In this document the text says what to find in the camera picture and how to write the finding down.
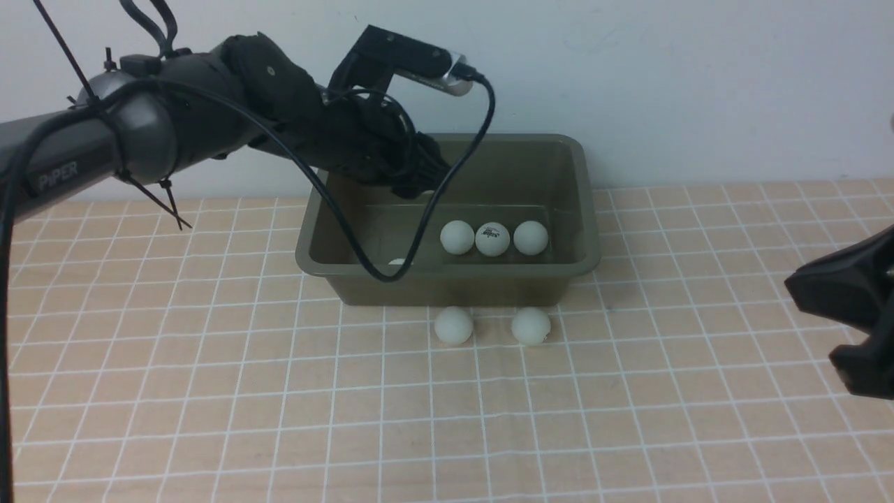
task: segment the tan tiled surface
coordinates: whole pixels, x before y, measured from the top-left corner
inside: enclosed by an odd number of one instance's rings
[[[521,349],[477,309],[342,306],[297,269],[303,200],[66,203],[13,248],[19,503],[894,499],[859,334],[782,280],[894,221],[894,180],[596,193],[604,259]]]

